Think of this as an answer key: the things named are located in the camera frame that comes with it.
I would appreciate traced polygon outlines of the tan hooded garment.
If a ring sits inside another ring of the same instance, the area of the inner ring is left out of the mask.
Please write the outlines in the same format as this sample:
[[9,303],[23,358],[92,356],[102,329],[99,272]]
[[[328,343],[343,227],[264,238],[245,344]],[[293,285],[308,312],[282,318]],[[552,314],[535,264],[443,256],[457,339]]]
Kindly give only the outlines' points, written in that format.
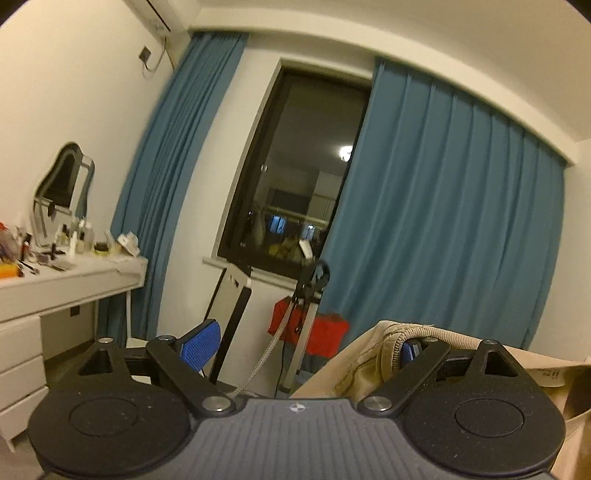
[[[294,398],[348,398],[358,402],[397,375],[405,341],[434,337],[474,350],[475,337],[431,325],[382,320],[335,355],[295,390]],[[562,413],[566,440],[552,473],[560,479],[590,477],[590,362],[553,358],[511,346],[506,349]]]

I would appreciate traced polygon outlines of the black white chair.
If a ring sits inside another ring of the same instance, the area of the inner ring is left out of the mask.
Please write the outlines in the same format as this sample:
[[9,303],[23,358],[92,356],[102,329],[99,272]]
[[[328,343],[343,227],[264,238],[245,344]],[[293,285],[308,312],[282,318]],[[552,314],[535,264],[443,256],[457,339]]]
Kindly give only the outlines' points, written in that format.
[[221,326],[221,344],[208,373],[208,380],[212,384],[217,382],[221,374],[225,357],[238,330],[242,315],[245,313],[250,295],[252,295],[250,270],[242,270],[233,264],[225,266],[205,313],[205,320],[215,320]]

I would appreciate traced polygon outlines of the white dressing table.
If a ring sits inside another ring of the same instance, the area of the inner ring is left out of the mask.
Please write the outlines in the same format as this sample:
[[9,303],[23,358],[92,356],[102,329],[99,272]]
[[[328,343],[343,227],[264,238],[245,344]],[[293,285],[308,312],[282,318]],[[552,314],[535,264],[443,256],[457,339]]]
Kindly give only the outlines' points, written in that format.
[[37,274],[1,280],[1,439],[10,451],[48,392],[42,358],[41,318],[144,284],[148,261],[124,255],[80,255],[73,268],[41,266]]

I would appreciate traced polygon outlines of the tissue box on table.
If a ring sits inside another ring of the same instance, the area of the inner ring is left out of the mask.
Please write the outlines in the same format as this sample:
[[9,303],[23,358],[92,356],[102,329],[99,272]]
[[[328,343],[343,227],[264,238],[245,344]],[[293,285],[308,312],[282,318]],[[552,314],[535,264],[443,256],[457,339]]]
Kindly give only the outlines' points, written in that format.
[[126,254],[132,257],[140,255],[139,240],[133,232],[119,234],[116,242]]

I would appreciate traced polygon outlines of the cosmetic bottles cluster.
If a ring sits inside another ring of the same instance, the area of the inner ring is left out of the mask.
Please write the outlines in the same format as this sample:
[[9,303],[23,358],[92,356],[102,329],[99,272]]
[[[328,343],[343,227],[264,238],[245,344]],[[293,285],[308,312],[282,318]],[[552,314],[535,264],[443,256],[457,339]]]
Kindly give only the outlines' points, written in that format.
[[53,245],[57,255],[88,254],[94,248],[94,228],[86,218],[73,217],[57,227]]

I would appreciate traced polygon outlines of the red fabric bag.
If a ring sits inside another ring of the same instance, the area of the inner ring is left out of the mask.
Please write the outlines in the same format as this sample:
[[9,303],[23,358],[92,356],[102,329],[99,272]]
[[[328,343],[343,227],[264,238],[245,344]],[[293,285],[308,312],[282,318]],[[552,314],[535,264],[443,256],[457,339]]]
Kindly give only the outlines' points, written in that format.
[[[270,328],[267,333],[276,334],[277,328],[283,316],[287,313],[287,307],[290,301],[287,298],[281,299],[273,306],[273,317],[270,321]],[[294,309],[287,322],[287,327],[280,340],[288,344],[295,345],[300,337],[297,328],[304,322],[304,313],[301,307]],[[339,352],[342,339],[349,331],[349,322],[338,314],[318,314],[315,316],[314,325],[311,328],[311,335],[308,338],[307,353],[314,356],[320,356],[325,359],[331,359]]]

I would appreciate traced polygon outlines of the large blue curtain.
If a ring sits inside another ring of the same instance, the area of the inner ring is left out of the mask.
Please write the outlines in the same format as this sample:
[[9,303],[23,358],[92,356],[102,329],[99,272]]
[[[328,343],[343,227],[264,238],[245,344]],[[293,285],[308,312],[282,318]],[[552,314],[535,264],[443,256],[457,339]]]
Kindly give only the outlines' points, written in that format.
[[527,348],[555,271],[566,161],[480,99],[381,60],[322,255],[321,309]]

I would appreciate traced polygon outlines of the wavy vanity mirror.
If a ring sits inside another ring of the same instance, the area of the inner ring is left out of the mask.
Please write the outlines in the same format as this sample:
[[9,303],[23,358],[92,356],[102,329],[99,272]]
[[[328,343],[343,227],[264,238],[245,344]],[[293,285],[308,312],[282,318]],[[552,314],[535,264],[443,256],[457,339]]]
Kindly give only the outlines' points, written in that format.
[[61,147],[33,195],[31,223],[37,246],[49,246],[63,225],[87,217],[94,173],[94,161],[76,142]]

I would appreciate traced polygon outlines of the dark window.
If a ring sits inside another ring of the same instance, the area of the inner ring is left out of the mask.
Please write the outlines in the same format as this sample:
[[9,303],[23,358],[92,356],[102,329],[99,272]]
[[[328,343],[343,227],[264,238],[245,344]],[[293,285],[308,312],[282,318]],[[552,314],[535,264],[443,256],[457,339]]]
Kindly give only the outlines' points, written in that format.
[[245,154],[217,254],[287,278],[318,257],[370,99],[352,76],[280,67]]

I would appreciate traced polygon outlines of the narrow blue curtain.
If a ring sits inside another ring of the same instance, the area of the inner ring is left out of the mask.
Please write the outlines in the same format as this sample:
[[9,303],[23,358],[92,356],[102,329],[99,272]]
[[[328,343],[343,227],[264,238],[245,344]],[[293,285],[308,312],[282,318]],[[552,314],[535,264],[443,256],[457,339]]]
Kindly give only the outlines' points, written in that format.
[[153,110],[111,222],[148,261],[143,287],[99,303],[97,334],[119,345],[156,334],[174,235],[197,159],[249,36],[195,34]]

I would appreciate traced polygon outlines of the white air conditioner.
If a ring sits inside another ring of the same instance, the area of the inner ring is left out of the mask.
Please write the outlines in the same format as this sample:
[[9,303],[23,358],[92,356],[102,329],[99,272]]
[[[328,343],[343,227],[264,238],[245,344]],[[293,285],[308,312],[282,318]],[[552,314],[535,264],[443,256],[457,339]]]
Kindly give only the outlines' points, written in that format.
[[186,31],[200,12],[197,0],[125,0],[125,3],[159,35]]

